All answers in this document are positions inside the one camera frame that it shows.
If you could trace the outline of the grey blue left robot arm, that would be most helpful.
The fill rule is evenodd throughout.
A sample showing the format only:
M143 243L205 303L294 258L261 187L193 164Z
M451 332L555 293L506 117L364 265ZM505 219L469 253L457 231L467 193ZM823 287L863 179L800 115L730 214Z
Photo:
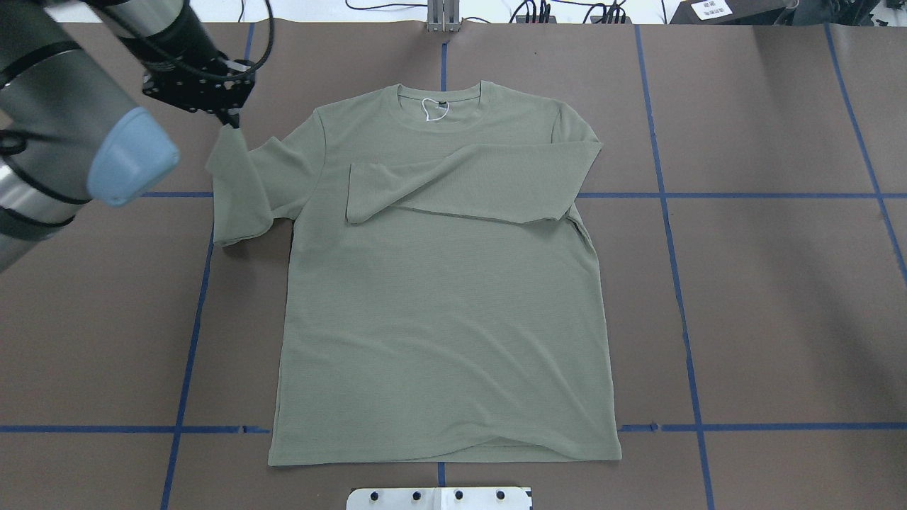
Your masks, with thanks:
M47 12L48 1L1 4L2 268L72 223L93 200L120 207L152 190L179 149L152 114ZM145 68L145 96L237 127L266 64L232 60L188 1L91 1Z

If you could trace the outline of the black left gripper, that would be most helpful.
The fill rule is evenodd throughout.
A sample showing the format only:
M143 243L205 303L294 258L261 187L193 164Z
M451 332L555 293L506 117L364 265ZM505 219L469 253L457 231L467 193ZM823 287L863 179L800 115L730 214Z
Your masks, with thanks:
M190 72L185 65L149 62L142 92L186 112L218 113L224 126L239 129L241 108L256 84L252 67L249 60L215 58Z

